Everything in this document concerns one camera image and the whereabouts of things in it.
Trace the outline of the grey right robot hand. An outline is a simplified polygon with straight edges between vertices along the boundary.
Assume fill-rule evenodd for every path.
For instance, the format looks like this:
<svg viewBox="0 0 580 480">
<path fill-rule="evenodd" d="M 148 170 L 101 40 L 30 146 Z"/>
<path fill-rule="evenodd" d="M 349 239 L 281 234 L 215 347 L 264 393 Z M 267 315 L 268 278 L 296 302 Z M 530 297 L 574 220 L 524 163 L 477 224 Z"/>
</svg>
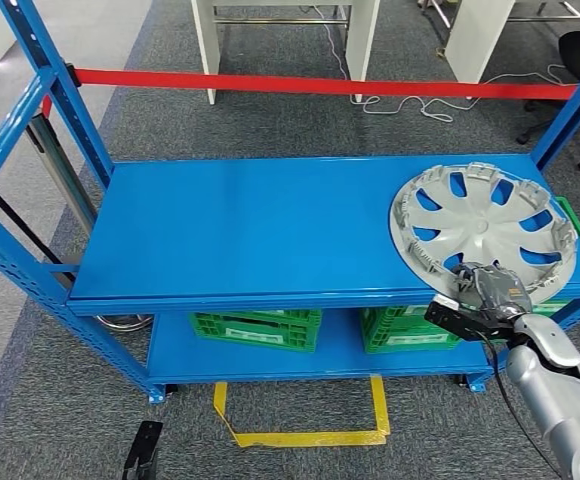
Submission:
<svg viewBox="0 0 580 480">
<path fill-rule="evenodd" d="M 509 320 L 533 311 L 522 282 L 515 272 L 497 261 L 489 265 L 460 263 L 452 272 L 455 275 L 459 303 L 483 311 L 488 318 Z"/>
</svg>

